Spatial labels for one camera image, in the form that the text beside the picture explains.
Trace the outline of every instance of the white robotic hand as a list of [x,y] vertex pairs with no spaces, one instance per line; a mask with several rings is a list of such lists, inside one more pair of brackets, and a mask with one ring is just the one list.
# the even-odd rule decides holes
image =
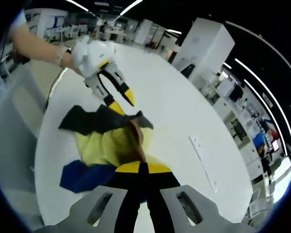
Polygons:
[[113,51],[101,41],[91,41],[85,36],[76,42],[71,51],[73,65],[77,67],[85,78],[90,78],[100,71],[113,58]]

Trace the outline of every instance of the black ceiling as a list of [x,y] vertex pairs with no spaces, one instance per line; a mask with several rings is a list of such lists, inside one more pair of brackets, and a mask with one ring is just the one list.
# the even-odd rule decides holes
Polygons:
[[[77,3],[96,13],[118,15],[121,9],[134,0],[97,0],[109,6],[97,6],[96,0],[75,0]],[[81,12],[82,9],[65,0],[33,0],[32,7],[46,7]],[[291,3],[289,1],[231,1],[231,0],[143,0],[125,14],[136,20],[150,19],[169,29],[181,31],[183,37],[190,30],[197,17],[211,19],[223,23],[233,39],[235,47],[227,59],[232,66],[232,73],[240,80],[247,79],[260,92],[265,90],[234,59],[238,58],[250,67],[270,88],[282,106],[291,125],[291,69],[269,46],[226,21],[240,25],[272,44],[291,64]],[[288,128],[278,109],[274,114],[284,133],[286,141],[290,141]]]

